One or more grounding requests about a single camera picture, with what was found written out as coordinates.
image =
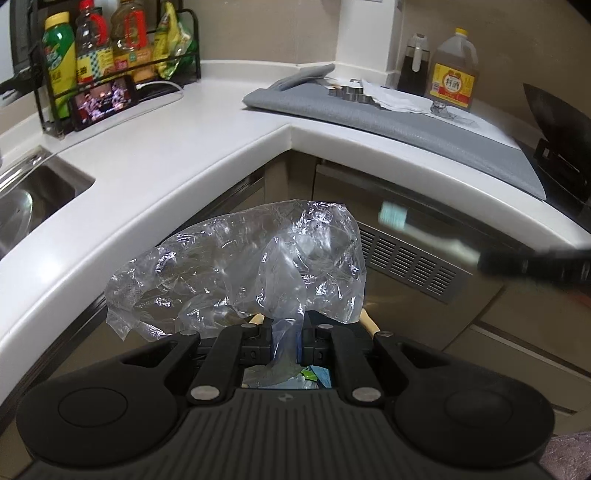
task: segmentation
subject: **white cable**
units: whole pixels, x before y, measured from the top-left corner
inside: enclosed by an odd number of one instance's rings
[[[19,185],[23,180],[25,180],[31,173],[33,173],[37,168],[39,168],[41,165],[43,165],[47,161],[51,160],[53,157],[56,157],[56,156],[64,153],[65,151],[71,149],[72,147],[75,147],[77,145],[80,145],[80,144],[84,143],[87,140],[90,140],[91,138],[96,138],[96,137],[98,137],[98,135],[111,130],[111,128],[118,127],[118,126],[124,124],[125,122],[128,122],[130,120],[133,120],[135,118],[138,118],[138,117],[140,117],[142,115],[146,115],[147,113],[153,112],[154,110],[157,110],[159,108],[162,108],[163,106],[171,105],[172,103],[178,102],[179,100],[182,100],[184,98],[184,90],[183,90],[183,88],[180,85],[178,85],[177,83],[170,82],[168,80],[155,80],[153,82],[143,83],[143,84],[138,85],[137,86],[137,89],[138,90],[141,90],[142,88],[144,88],[146,86],[149,86],[149,85],[157,85],[157,84],[170,85],[170,86],[175,87],[177,89],[177,91],[176,92],[173,92],[173,93],[180,93],[180,96],[177,97],[177,98],[175,98],[171,102],[165,103],[163,105],[155,106],[155,107],[153,107],[153,108],[151,108],[149,110],[144,110],[142,112],[138,112],[135,115],[132,115],[130,117],[125,118],[121,122],[118,122],[116,124],[113,124],[113,125],[108,126],[104,130],[101,130],[101,131],[95,133],[91,137],[83,138],[82,140],[80,140],[78,142],[75,142],[72,145],[68,145],[66,148],[62,148],[58,152],[52,153],[51,155],[49,155],[47,158],[44,158],[39,163],[34,164],[33,167],[28,172],[26,172],[23,176],[18,176],[18,181],[10,181],[10,180],[12,180],[12,176],[9,175],[9,172],[11,171],[11,169],[9,168],[6,172],[4,172],[2,175],[0,175],[0,199],[2,197],[4,197],[5,195],[7,195],[8,193],[10,193],[11,191],[13,191],[16,188],[16,186]],[[4,179],[3,178],[4,176],[8,176],[8,178],[6,180],[8,180],[9,183],[8,183],[8,186],[6,188],[2,188],[2,183],[3,183],[2,180]]]

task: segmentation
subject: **round pad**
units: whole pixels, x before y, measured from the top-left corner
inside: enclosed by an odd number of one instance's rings
[[[448,465],[493,469],[543,452],[554,414],[533,388],[484,369],[419,372],[396,401],[394,417],[425,455]]]
[[[76,427],[102,427],[127,410],[123,395],[108,388],[84,388],[66,395],[58,407],[61,417]]]
[[[33,388],[18,407],[17,427],[35,457],[93,468],[156,447],[177,418],[175,398],[154,368],[113,361]]]
[[[447,415],[456,422],[475,429],[504,425],[511,418],[511,403],[495,392],[465,390],[454,393],[445,403]]]

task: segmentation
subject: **metal screw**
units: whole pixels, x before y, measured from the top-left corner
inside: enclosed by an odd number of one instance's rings
[[[213,400],[220,396],[220,391],[211,385],[200,385],[191,389],[191,396],[195,400]]]
[[[373,402],[379,400],[381,392],[373,387],[359,387],[352,392],[353,398],[362,402]]]

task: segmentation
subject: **cabinet door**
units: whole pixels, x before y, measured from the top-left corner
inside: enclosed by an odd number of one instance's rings
[[[582,293],[512,281],[482,321],[591,372],[590,301]]]
[[[383,181],[376,180],[373,183],[362,174],[356,177],[356,173],[350,170],[320,165],[314,182],[314,200],[343,203],[358,222],[403,240],[471,274],[454,298],[443,303],[372,269],[371,263],[367,265],[364,305],[378,326],[432,348],[443,349],[494,298],[502,282],[484,278],[470,266],[458,263],[457,259],[421,244],[403,232],[381,225],[378,214],[382,202],[388,200],[406,208],[407,222],[432,235],[459,239],[474,249],[492,248],[495,240],[441,213],[438,216],[432,215],[429,208],[419,205],[413,199],[396,193],[389,194],[389,187],[380,182]]]
[[[563,410],[574,413],[591,404],[591,378],[481,327],[471,326],[445,351],[527,383]]]

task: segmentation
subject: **wooden stick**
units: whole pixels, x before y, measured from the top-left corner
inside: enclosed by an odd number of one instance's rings
[[[373,337],[376,332],[380,331],[380,328],[375,322],[369,317],[365,309],[361,309],[361,315],[359,315],[359,323],[363,325],[363,328]]]
[[[260,325],[261,323],[263,323],[263,321],[265,320],[265,316],[261,315],[260,313],[257,313],[250,322],[248,323],[256,323],[257,325]]]

